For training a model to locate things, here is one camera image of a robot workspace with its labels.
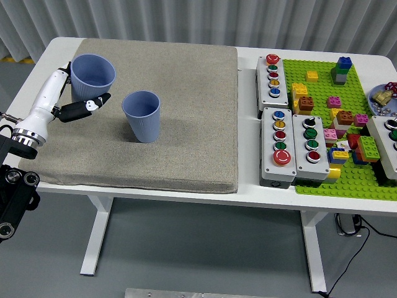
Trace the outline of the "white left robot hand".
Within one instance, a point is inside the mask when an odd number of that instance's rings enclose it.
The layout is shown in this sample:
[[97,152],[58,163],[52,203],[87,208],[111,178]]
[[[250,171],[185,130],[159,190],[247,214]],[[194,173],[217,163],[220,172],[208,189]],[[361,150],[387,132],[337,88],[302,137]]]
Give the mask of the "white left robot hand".
[[53,119],[71,122],[100,109],[110,99],[109,89],[115,79],[116,70],[109,60],[95,54],[77,56],[45,81],[29,115],[13,129],[12,138],[42,145]]

